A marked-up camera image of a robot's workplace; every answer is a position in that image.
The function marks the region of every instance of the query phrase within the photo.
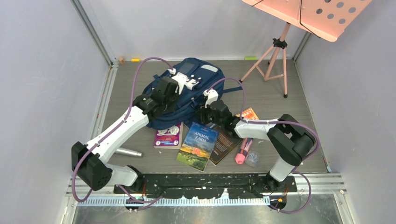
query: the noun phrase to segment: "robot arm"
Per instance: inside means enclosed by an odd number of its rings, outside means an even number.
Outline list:
[[[186,83],[186,76],[178,73],[172,78],[161,78],[151,95],[142,94],[133,101],[128,110],[110,127],[86,144],[77,142],[71,148],[71,163],[74,171],[76,165],[88,149],[96,146],[81,164],[77,175],[92,190],[99,190],[106,184],[132,186],[138,175],[131,167],[108,164],[114,152],[135,132],[146,126],[152,119],[164,112],[173,111],[180,93]]]
[[[276,121],[292,121],[292,116],[284,114],[272,120],[240,120],[233,116],[217,93],[205,91],[207,105],[200,111],[201,122],[214,123],[222,127],[227,135],[239,138],[269,140],[279,153],[279,158],[268,172],[266,185],[276,191],[283,186],[284,179],[299,166],[315,144],[315,138],[304,128],[295,125],[274,124]]]

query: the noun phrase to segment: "navy blue backpack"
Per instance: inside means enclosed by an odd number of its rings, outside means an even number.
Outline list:
[[[199,122],[195,114],[205,104],[206,99],[202,93],[213,83],[224,78],[224,74],[220,68],[196,58],[186,58],[173,67],[176,69],[176,72],[187,75],[189,79],[195,79],[197,83],[192,90],[189,90],[186,86],[183,88],[174,112],[164,113],[161,117],[152,120],[147,127],[163,130],[180,122],[184,122],[187,126],[190,126],[193,121]],[[171,74],[166,70],[160,76],[155,75],[155,80],[144,89],[143,94],[150,95],[152,88],[156,87],[159,79],[162,77],[171,77]],[[241,90],[241,87],[224,90],[224,82],[221,82],[214,86],[213,89],[217,91],[220,99],[223,93]]]

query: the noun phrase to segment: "music stand tripod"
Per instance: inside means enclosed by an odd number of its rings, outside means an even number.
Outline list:
[[[274,78],[280,78],[283,77],[283,82],[284,82],[284,98],[287,98],[287,72],[286,72],[286,47],[287,43],[284,40],[287,32],[289,31],[290,28],[290,23],[286,23],[286,26],[283,29],[282,35],[279,39],[272,39],[274,42],[272,43],[271,47],[260,57],[260,59],[247,71],[247,73],[239,80],[241,83],[245,78],[256,68],[261,75],[264,77],[264,81],[268,81]],[[272,54],[271,60],[268,62],[269,66],[267,69],[267,72],[264,74],[263,71],[259,68],[260,62],[267,56],[272,49],[275,48],[274,53]],[[272,76],[270,77],[269,75],[271,74],[272,67],[274,66],[276,57],[278,57],[279,51],[282,49],[282,54],[283,54],[283,74],[277,75],[277,76]]]

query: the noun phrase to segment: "backpack strap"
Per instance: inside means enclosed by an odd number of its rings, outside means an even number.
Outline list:
[[[242,87],[241,87],[241,86],[238,86],[238,87],[234,87],[234,88],[229,88],[229,89],[223,90],[223,93],[228,93],[228,92],[235,92],[235,91],[239,91],[239,90],[242,90]]]

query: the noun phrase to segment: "white wall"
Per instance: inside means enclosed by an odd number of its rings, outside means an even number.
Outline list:
[[[0,5],[0,222],[54,224],[108,68],[70,1]]]
[[[373,1],[334,43],[311,38],[298,60],[333,171],[359,223],[395,223],[396,1]]]
[[[110,54],[126,59],[261,56],[285,22],[241,0],[81,0]],[[286,37],[293,57],[304,31]]]

